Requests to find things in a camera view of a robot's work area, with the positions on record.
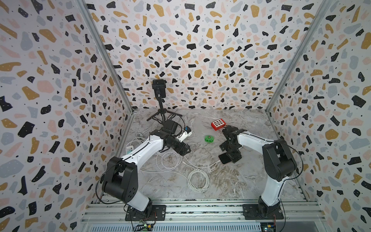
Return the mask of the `phone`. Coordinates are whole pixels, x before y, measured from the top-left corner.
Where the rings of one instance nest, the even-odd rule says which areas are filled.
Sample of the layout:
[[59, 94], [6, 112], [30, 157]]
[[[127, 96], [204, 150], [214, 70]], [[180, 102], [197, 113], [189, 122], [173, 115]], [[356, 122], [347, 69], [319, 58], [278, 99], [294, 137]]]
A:
[[227, 164], [231, 162], [231, 158], [229, 157], [228, 153], [223, 153], [219, 155], [218, 157], [222, 164]]

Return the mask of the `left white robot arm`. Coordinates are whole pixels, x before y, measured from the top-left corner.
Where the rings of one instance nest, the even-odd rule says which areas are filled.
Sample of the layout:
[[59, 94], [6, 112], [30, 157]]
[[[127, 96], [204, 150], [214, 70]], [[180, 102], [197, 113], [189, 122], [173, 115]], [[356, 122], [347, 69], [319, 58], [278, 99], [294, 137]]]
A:
[[191, 152], [184, 140], [192, 134], [192, 129], [185, 126], [179, 134], [176, 130], [176, 123], [167, 120], [161, 129], [152, 131], [131, 153], [120, 158], [111, 158], [102, 179], [102, 191], [139, 212], [149, 214], [152, 201], [139, 191], [138, 171], [155, 153], [164, 148], [170, 148], [181, 156]]

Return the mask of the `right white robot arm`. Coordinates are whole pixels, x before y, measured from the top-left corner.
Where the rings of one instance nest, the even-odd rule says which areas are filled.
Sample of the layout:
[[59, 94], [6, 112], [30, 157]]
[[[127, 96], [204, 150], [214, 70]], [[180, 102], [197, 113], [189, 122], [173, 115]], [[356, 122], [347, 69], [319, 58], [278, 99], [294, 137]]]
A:
[[226, 126], [222, 130], [226, 141], [220, 145], [224, 152], [219, 155], [223, 164], [236, 163], [242, 159], [242, 147], [259, 152], [263, 155], [264, 169], [268, 175], [265, 189], [259, 197], [258, 206], [268, 211], [280, 204], [280, 194], [284, 182], [289, 180], [297, 168], [297, 163], [285, 140], [268, 140], [254, 135], [244, 129]]

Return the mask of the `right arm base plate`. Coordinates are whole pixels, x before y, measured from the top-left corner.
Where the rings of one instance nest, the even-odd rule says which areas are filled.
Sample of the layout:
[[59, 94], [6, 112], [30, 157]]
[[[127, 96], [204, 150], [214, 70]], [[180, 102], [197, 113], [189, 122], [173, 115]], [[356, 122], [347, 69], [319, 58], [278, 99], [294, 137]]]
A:
[[244, 204], [243, 216], [245, 220], [274, 220], [284, 219], [280, 206], [263, 206], [259, 204]]

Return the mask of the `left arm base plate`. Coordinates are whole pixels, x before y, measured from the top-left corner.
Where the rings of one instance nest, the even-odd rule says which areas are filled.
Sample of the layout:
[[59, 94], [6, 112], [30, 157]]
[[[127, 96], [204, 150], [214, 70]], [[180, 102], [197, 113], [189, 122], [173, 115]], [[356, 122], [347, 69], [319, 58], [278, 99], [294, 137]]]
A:
[[144, 211], [139, 211], [129, 206], [125, 221], [164, 221], [165, 217], [166, 205], [152, 205]]

